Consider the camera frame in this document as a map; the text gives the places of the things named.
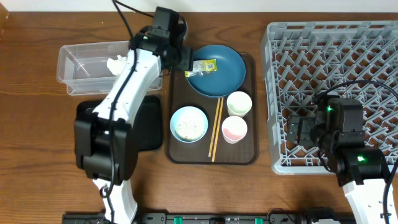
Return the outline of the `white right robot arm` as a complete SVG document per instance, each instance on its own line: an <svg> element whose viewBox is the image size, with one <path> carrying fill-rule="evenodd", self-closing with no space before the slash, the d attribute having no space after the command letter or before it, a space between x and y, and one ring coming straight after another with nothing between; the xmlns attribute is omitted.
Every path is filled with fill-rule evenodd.
<svg viewBox="0 0 398 224"><path fill-rule="evenodd" d="M356 223L397 223L392 178L384 153L365 143L360 101L328 96L314 117L290 116L287 140L317 147L322 166L336 175Z"/></svg>

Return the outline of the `yellow snack wrapper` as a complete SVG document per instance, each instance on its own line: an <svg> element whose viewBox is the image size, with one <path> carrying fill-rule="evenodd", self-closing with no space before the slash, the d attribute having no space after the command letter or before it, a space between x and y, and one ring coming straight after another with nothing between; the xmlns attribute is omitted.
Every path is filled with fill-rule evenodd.
<svg viewBox="0 0 398 224"><path fill-rule="evenodd" d="M216 59L196 60L193 62L192 71L185 71L185 77L204 76L218 70Z"/></svg>

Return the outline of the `pink cup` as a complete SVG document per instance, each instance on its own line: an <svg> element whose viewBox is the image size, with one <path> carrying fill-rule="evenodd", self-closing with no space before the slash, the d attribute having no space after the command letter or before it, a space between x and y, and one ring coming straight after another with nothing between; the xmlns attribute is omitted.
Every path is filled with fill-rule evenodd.
<svg viewBox="0 0 398 224"><path fill-rule="evenodd" d="M227 143L235 144L245 137L248 126L241 117L229 116L223 121L221 130L224 140Z"/></svg>

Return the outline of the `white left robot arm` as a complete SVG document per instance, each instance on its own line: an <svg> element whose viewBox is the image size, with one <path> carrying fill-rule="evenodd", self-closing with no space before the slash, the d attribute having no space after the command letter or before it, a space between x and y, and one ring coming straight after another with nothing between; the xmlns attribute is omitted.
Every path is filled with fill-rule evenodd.
<svg viewBox="0 0 398 224"><path fill-rule="evenodd" d="M130 181L139 152L133 139L134 120L163 70L192 69L193 49L183 44L186 33L182 15L157 7L152 25L131 35L126 64L106 98L95 108L88 101L77 106L76 165L99 189L108 223L132 223L136 216Z"/></svg>

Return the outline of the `white tissue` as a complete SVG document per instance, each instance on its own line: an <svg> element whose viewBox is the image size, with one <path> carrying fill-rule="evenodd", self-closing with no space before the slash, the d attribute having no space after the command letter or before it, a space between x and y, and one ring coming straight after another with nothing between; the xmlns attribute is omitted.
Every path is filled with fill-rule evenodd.
<svg viewBox="0 0 398 224"><path fill-rule="evenodd" d="M119 76L122 73L126 62L127 62L127 57L122 57L121 55L117 55L117 59L109 58L106 63L106 66L114 76Z"/></svg>

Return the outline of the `light blue bowl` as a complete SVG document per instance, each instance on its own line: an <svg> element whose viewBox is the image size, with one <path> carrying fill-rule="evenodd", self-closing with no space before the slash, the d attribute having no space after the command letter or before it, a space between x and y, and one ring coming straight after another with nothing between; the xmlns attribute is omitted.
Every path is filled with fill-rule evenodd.
<svg viewBox="0 0 398 224"><path fill-rule="evenodd" d="M172 136L184 143L200 140L208 130L208 118L199 108L184 106L178 109L170 119Z"/></svg>

